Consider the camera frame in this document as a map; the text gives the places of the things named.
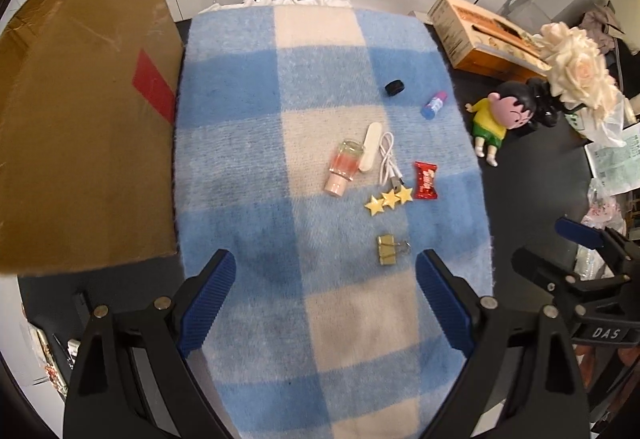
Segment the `blue pink lip balm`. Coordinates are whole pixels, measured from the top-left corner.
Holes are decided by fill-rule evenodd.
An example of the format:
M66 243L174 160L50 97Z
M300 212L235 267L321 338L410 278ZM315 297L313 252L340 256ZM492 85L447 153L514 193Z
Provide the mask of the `blue pink lip balm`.
M444 106L448 98L447 92L436 92L436 94L424 104L421 114L426 120L434 120L436 115Z

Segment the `large cardboard box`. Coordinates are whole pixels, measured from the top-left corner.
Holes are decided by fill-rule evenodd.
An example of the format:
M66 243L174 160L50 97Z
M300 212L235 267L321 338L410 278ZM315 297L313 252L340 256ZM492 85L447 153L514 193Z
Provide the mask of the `large cardboard box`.
M101 269L177 249L183 46L165 0L28 0L1 35L1 270Z

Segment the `yellow stars hair clip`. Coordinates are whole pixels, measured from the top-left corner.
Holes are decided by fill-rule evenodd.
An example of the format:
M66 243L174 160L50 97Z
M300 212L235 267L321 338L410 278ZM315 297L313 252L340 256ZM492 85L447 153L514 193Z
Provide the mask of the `yellow stars hair clip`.
M370 200L364 204L364 208L371 216L383 214L386 210L393 211L397 206L402 206L413 201L412 189L400 186L382 192L379 196L371 196Z

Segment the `white plastic bag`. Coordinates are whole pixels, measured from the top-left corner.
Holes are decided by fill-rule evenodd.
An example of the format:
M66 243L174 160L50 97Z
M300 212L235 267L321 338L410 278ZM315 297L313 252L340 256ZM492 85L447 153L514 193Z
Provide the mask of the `white plastic bag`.
M565 118L579 136L604 148L625 147L623 131L637 121L631 103L626 97L618 101L603 120L598 120L588 109L566 114Z

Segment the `red candy wrapper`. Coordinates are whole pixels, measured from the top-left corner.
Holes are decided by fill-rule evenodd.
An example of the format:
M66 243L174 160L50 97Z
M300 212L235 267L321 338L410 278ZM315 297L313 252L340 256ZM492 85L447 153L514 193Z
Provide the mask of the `red candy wrapper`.
M415 162L414 167L416 167L416 191L414 191L416 198L425 201L437 200L435 178L438 166L427 162Z

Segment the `small black cap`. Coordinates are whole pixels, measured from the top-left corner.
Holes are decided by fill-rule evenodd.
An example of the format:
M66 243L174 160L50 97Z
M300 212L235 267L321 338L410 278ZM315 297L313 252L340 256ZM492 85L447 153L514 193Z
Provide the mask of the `small black cap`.
M405 84L401 80L393 80L384 87L386 95L395 97L405 90Z

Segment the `black vase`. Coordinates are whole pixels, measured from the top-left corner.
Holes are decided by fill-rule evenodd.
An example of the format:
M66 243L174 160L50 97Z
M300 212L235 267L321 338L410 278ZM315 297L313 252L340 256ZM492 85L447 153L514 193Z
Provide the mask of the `black vase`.
M536 130L540 126L552 128L558 124L560 108L556 105L555 98L551 95L550 84L539 77L530 77L526 86L532 93L536 109L527 127Z

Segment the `cream artificial roses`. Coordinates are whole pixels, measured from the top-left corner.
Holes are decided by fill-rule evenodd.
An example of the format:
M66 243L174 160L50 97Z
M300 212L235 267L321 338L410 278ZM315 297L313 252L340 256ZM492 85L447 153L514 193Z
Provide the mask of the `cream artificial roses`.
M551 95L569 109L584 106L602 122L614 110L620 89L599 45L585 30L569 28L564 22L543 25L532 40L540 58L550 66Z

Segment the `blue white checkered blanket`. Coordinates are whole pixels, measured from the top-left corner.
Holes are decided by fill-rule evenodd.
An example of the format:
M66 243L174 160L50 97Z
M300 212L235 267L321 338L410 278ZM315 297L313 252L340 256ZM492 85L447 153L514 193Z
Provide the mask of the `blue white checkered blanket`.
M389 97L385 85L405 90ZM192 20L179 92L175 202L187 275L224 248L236 279L203 352L244 438L415 438L463 357L416 284L424 249L491 290L482 174L445 63L416 18L328 6L217 10ZM337 147L382 124L373 167L324 191ZM436 164L417 199L415 162ZM371 216L371 196L413 201ZM410 251L378 263L376 238Z

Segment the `orange white cardboard box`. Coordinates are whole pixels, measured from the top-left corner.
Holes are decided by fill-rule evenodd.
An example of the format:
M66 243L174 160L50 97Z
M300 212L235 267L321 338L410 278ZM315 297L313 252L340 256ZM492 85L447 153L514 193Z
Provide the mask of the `orange white cardboard box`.
M456 70L504 82L544 78L550 71L529 32L494 12L466 0L436 0L428 16Z

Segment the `gold binder clip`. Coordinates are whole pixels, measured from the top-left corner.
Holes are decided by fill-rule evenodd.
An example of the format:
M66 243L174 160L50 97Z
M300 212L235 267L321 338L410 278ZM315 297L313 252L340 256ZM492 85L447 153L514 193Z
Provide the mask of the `gold binder clip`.
M381 266L394 266L398 257L407 255L410 251L410 243L407 240L397 240L393 234L381 234L376 238L378 248L378 263Z

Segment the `cartoon boy figurine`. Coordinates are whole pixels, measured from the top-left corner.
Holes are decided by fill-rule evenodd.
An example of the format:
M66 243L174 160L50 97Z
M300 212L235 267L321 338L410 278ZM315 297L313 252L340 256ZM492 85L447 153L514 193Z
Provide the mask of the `cartoon boy figurine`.
M497 167L497 153L509 130L526 125L536 112L533 90L525 83L508 81L475 103L466 103L473 114L474 152L492 167Z

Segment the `pink small bottle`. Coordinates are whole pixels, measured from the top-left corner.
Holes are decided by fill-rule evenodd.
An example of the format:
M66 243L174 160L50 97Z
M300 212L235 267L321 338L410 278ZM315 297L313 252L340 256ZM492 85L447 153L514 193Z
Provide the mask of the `pink small bottle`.
M329 176L324 186L326 193L344 196L359 170L363 153L363 145L358 141L345 139L340 143L329 167Z

